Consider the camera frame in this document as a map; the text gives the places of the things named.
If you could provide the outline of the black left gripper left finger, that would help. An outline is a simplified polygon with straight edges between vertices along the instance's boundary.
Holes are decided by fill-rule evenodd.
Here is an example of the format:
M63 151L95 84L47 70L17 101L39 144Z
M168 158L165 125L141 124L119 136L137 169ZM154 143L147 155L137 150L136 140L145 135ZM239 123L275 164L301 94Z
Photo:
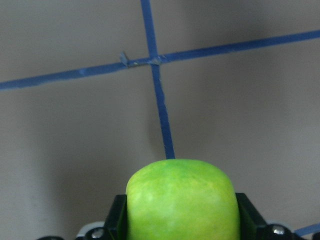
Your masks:
M127 195L119 194L114 197L103 228L107 232L108 240L126 240L127 223Z

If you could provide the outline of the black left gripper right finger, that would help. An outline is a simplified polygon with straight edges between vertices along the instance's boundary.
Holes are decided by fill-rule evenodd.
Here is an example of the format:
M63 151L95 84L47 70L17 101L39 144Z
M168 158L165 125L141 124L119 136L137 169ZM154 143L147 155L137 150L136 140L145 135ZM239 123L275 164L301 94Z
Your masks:
M240 239L264 240L267 222L245 193L236 193L240 213Z

